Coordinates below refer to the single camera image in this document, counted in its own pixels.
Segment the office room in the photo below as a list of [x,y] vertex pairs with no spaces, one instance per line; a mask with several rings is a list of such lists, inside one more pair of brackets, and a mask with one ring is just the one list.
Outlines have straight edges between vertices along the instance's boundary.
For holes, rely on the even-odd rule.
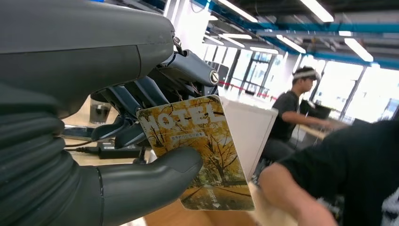
[[3,0],[1,226],[399,226],[399,1]]

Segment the screw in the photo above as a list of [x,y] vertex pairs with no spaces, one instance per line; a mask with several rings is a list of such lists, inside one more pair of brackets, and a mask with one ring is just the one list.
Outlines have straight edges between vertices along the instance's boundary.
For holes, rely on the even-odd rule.
[[211,75],[210,75],[210,79],[213,84],[216,84],[219,81],[219,74],[215,71],[212,71]]

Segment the man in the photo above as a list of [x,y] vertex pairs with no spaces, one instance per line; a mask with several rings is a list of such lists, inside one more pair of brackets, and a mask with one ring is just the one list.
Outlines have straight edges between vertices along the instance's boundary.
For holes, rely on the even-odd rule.
[[298,112],[299,97],[309,92],[314,80],[319,80],[319,74],[311,67],[298,69],[293,74],[292,89],[281,94],[273,105],[279,111],[271,129],[269,139],[263,149],[262,157],[276,161],[289,156],[294,151],[287,142],[291,138],[296,124],[320,125],[330,127],[330,122],[314,117],[306,117]]
[[300,226],[336,226],[318,197],[345,197],[344,226],[399,226],[399,121],[352,126],[262,171],[266,199]]

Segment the black sleeve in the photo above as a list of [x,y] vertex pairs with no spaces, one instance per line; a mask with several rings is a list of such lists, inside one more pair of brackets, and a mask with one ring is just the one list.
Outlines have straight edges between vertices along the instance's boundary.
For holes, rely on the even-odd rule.
[[279,163],[313,197],[343,194],[352,158],[348,154],[351,138],[347,135],[348,129],[337,131],[326,137],[321,144],[310,146]]
[[273,108],[279,111],[279,116],[282,117],[284,112],[296,111],[296,100],[293,96],[285,93],[277,98],[273,104]]

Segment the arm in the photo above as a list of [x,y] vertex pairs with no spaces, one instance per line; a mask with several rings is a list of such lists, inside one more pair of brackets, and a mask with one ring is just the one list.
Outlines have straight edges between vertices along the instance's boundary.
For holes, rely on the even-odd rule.
[[293,111],[284,112],[281,118],[283,121],[293,124],[329,126],[329,121],[314,117],[306,117],[303,114]]
[[284,166],[275,163],[267,167],[260,175],[260,186],[267,200],[289,213],[299,225],[337,225],[331,213],[303,190]]
[[315,198],[330,197],[344,190],[349,155],[357,155],[348,148],[353,131],[337,131],[320,145],[309,147],[299,153],[267,167],[259,182],[267,200],[288,212],[299,225],[335,226],[328,210]]
[[273,104],[273,108],[279,111],[279,116],[283,121],[302,125],[320,125],[329,127],[329,122],[314,117],[306,117],[296,112],[297,99],[289,94],[282,94]]

